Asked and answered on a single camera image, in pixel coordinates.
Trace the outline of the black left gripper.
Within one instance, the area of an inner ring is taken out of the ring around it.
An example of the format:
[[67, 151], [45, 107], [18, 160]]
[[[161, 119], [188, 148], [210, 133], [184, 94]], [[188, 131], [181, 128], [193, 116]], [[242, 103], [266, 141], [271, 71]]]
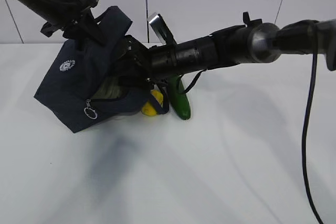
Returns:
[[58, 14], [58, 20], [47, 21], [40, 32], [51, 37], [57, 30], [63, 31], [66, 38], [64, 47], [75, 46], [77, 51], [84, 51], [86, 37], [105, 46], [107, 38], [95, 21], [91, 9], [99, 0], [47, 0]]

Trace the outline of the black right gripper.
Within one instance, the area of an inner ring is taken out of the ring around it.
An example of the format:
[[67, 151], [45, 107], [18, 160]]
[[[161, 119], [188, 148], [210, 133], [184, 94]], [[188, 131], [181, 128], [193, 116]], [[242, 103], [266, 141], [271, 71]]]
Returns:
[[168, 80], [179, 75], [176, 43], [147, 48], [131, 35], [126, 35], [118, 49], [121, 51], [115, 62], [115, 77], [123, 88], [152, 90], [154, 86], [167, 87]]

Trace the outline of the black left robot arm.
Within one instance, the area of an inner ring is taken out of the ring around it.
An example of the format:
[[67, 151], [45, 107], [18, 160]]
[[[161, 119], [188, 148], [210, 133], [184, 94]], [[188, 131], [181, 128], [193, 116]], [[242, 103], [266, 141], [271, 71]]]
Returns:
[[101, 18], [95, 18], [91, 11], [99, 0], [18, 1], [45, 20], [40, 32], [46, 37], [60, 30], [66, 39], [91, 39], [101, 46], [107, 43], [107, 36], [98, 25]]

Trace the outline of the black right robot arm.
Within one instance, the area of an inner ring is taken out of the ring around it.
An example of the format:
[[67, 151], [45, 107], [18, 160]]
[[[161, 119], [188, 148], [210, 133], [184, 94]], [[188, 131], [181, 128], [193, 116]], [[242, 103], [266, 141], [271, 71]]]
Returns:
[[174, 43], [162, 17], [155, 19], [156, 31], [165, 45], [146, 48], [132, 36], [122, 40], [124, 52], [114, 71], [128, 81], [160, 83], [173, 76], [228, 68], [241, 64], [266, 64], [281, 55], [324, 55], [329, 71], [335, 71], [335, 19], [301, 20], [279, 28], [243, 13], [242, 25], [210, 35]]

